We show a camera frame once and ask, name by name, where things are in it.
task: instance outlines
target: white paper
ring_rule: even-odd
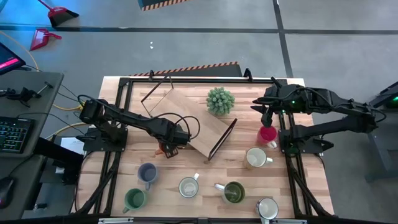
[[[83,146],[85,145],[84,142],[77,140],[77,138],[62,138],[61,139],[61,147],[64,147],[65,149],[69,149],[75,153],[83,154]],[[56,167],[55,168],[55,173],[56,174],[63,174],[65,171],[64,168],[61,167]]]

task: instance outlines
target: gray floor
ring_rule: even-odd
[[[136,0],[48,2],[80,13],[79,19],[64,25],[71,27],[277,28],[272,0],[191,0],[147,12],[140,11]],[[279,0],[279,4],[285,29],[398,29],[398,2],[394,0]],[[48,26],[46,14],[46,8],[36,1],[10,0],[0,13],[0,25]],[[30,46],[32,31],[5,32]],[[64,73],[63,84],[79,94],[97,96],[105,75],[230,61],[249,67],[256,77],[286,77],[278,34],[56,33],[63,39],[51,41],[32,55],[41,70]],[[307,86],[329,88],[343,98],[368,101],[397,81],[398,35],[286,35],[286,40],[293,75],[304,78]],[[18,45],[2,35],[0,41],[33,65]],[[61,96],[56,104],[76,106]],[[79,122],[71,112],[55,108],[51,112],[69,123]],[[340,117],[313,115],[315,123]],[[49,118],[42,135],[63,126]],[[373,184],[364,180],[377,165],[367,137],[338,133],[326,138],[335,143],[324,158],[335,213],[344,218],[397,223],[398,180]]]

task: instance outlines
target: wooden tabletop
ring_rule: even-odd
[[[109,103],[114,103],[119,78],[104,77],[99,97]],[[288,83],[304,85],[302,79],[288,79]],[[153,83],[134,84],[130,111],[147,116],[140,101],[154,85]],[[210,163],[205,162],[206,157],[203,154],[189,146],[179,150],[179,154],[170,159],[166,159],[164,155],[155,157],[154,151],[158,148],[156,139],[150,137],[145,131],[128,127],[129,137],[126,151],[122,153],[119,165],[112,216],[257,218],[254,210],[256,202],[261,198],[271,197],[278,203],[278,218],[294,217],[285,158],[280,149],[264,147],[267,156],[273,158],[274,162],[263,168],[247,170],[243,167],[245,151],[256,146],[256,134],[262,125],[260,123],[261,114],[250,109],[251,102],[262,96],[270,85],[174,83],[175,89],[180,90],[202,108],[206,108],[208,91],[220,86],[229,90],[235,96],[236,102],[231,113],[225,117],[219,117],[219,119],[227,125],[230,125],[235,118],[238,119],[238,122]],[[169,84],[162,84],[148,98],[149,106],[151,102],[161,100],[169,89]],[[124,102],[125,94],[126,92],[124,92],[122,102]],[[279,129],[278,117],[274,116],[272,119],[274,120],[272,125]],[[313,124],[312,117],[306,114],[295,114],[295,122],[306,126]],[[83,165],[78,186],[78,208],[84,204],[98,185],[103,157],[103,152],[92,153]],[[333,213],[322,163],[319,158],[309,154],[302,155],[302,160],[308,188],[325,210]],[[138,211],[123,214],[126,192],[133,188],[145,189],[144,184],[137,178],[138,167],[145,162],[151,162],[159,168],[159,178],[147,193],[149,198],[147,205]],[[198,178],[199,192],[194,198],[183,198],[178,191],[178,184],[184,177],[191,177],[195,173],[200,174]],[[214,184],[227,184],[231,181],[240,182],[246,190],[246,196],[239,204],[225,204],[221,198],[222,192],[214,188]],[[107,194],[108,187],[104,191],[101,210],[104,208]],[[300,190],[298,190],[298,197],[300,208],[304,211]]]

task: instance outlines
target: black and orange striped tape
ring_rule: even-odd
[[[149,6],[145,6],[141,10],[147,11],[147,10],[157,9],[157,8],[164,7],[164,6],[171,6],[173,4],[186,2],[186,1],[189,1],[189,0],[169,0],[169,1],[164,1],[161,3],[156,3],[156,4],[149,5]]]
[[[221,66],[237,65],[237,64],[238,64],[238,62],[216,63],[216,64],[211,64],[211,65],[192,66],[192,67],[187,67],[187,68],[178,68],[178,69],[157,71],[157,72],[154,72],[154,74],[155,75],[165,75],[165,74],[174,73],[174,72],[184,72],[184,71],[191,71],[191,70],[196,70],[196,69],[213,68],[213,67],[221,67]],[[149,76],[149,72],[137,73],[137,74],[133,74],[130,76]]]

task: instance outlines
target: computer screen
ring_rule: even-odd
[[[0,43],[0,75],[24,66],[26,63],[4,44]]]

